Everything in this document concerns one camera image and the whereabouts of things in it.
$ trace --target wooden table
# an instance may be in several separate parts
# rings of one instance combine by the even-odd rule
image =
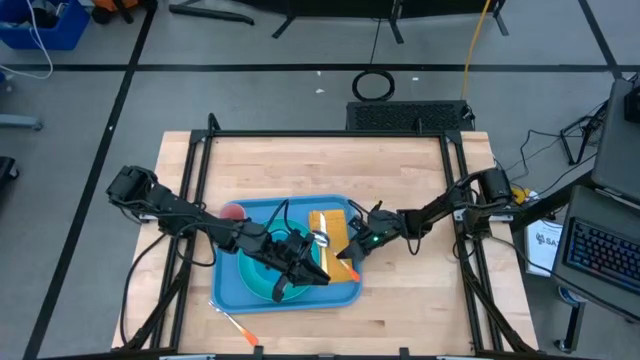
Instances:
[[[493,166],[486,133],[463,133],[469,172]],[[178,193],[188,148],[188,132],[164,134],[155,172]],[[450,147],[455,167],[455,150]],[[195,192],[196,170],[190,194]],[[437,139],[429,138],[215,138],[204,201],[217,214],[236,199],[342,194],[366,208],[421,208],[446,188]],[[494,235],[510,240],[505,224]],[[158,236],[142,226],[136,256]],[[373,252],[363,265],[364,288],[348,307],[237,315],[260,339],[267,354],[412,355],[470,354],[470,330],[460,266],[451,254],[450,219],[438,222],[411,256],[403,240]],[[126,327],[131,337],[156,305],[169,241],[138,265],[129,289]],[[537,348],[529,306],[515,252],[484,242],[495,302],[513,328]],[[196,259],[211,260],[206,236],[199,234]],[[193,267],[180,351],[250,353],[235,327],[208,304],[211,268]],[[478,302],[484,346],[491,347],[486,316]],[[167,313],[162,344],[168,344],[173,309]],[[114,346],[120,345],[119,336]]]

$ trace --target blue bin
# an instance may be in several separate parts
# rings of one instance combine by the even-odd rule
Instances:
[[[2,21],[17,23],[29,16],[26,0],[0,0],[0,18]]]
[[[26,5],[26,0],[4,0],[4,2],[16,1],[22,1]],[[89,14],[78,0],[49,0],[49,2],[55,6],[60,3],[68,3],[69,5],[62,13],[55,28],[38,28],[42,43],[47,50],[73,50],[89,23]],[[11,17],[15,17],[15,14],[0,13],[0,21],[10,22]],[[0,28],[0,39],[13,49],[38,49],[30,32],[29,28]]]

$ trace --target white cable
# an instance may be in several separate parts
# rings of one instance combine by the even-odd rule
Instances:
[[[0,65],[0,69],[8,71],[8,72],[16,74],[16,75],[27,76],[27,77],[38,79],[38,80],[46,80],[49,77],[51,77],[51,74],[53,74],[53,63],[51,62],[51,58],[49,57],[49,53],[47,52],[47,49],[45,49],[44,44],[42,43],[42,39],[40,38],[40,33],[38,32],[38,27],[36,26],[36,14],[33,11],[33,6],[31,5],[31,0],[25,0],[25,1],[27,2],[27,5],[29,5],[29,11],[31,12],[31,21],[32,21],[32,24],[33,24],[33,27],[29,29],[29,34],[31,35],[31,38],[36,43],[38,48],[40,48],[40,50],[42,50],[42,52],[44,53],[44,56],[47,58],[47,62],[49,63],[49,72],[47,73],[47,75],[39,76],[39,75],[25,73],[25,72],[22,72],[22,71],[9,69],[8,67],[2,66],[2,65]]]

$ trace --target blue plastic tray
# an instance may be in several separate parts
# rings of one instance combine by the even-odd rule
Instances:
[[[252,221],[264,223],[269,220],[273,211],[284,199],[238,200],[233,203],[242,205]],[[340,195],[301,196],[288,199],[290,200],[289,218],[306,227],[309,227],[309,213],[313,210],[344,209],[347,221],[354,215],[354,210],[347,203],[347,198]],[[349,228],[348,231],[349,237],[353,236],[353,230]],[[354,268],[362,274],[359,263],[354,263]],[[247,289],[240,278],[237,256],[218,251],[213,269],[211,299],[220,310],[229,314],[243,314],[347,306],[360,296],[361,291],[362,281],[311,286],[300,296],[277,304],[262,299]]]

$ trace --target gray floor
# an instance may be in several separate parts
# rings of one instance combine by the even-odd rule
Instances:
[[[141,64],[366,63],[377,23],[370,19],[299,19],[279,40],[270,34],[281,16],[227,2],[209,2],[256,19],[256,26],[169,14],[162,3],[145,44]],[[620,64],[640,64],[635,31],[636,0],[591,1]],[[509,0],[503,17],[511,35],[485,23],[475,52],[477,64],[605,65],[575,0]],[[55,63],[126,64],[144,14],[126,25],[90,24],[71,53],[55,52]],[[383,23],[374,62],[460,64],[477,15],[406,20],[399,23],[406,44],[395,44]],[[35,51],[16,52],[0,44],[2,63],[43,63]],[[356,72],[137,72],[81,233],[69,275],[40,356],[109,349],[122,285],[138,229],[106,202],[104,190],[125,164],[153,167],[167,130],[204,127],[215,112],[225,129],[342,129],[346,104],[356,101]],[[393,100],[457,99],[459,72],[394,72]],[[12,79],[0,92],[0,110],[37,115],[45,129],[35,133],[1,129],[0,154],[15,157],[22,176],[3,194],[0,207],[0,358],[22,356],[28,336],[82,194],[98,143],[122,81],[120,72],[57,72],[44,82]],[[519,160],[527,130],[557,132],[584,115],[609,93],[612,76],[602,73],[472,73],[469,103],[477,128],[489,132],[498,160]],[[363,93],[385,91],[385,82],[364,79]],[[534,136],[531,154],[553,138]],[[566,171],[559,143],[528,162],[520,185],[544,189]],[[586,171],[576,170],[558,186]],[[513,178],[521,167],[510,171]],[[552,341],[566,330],[568,306],[557,300],[551,281],[524,277],[542,350],[558,354]],[[640,326],[597,306],[587,309],[574,355],[632,359],[640,353]]]

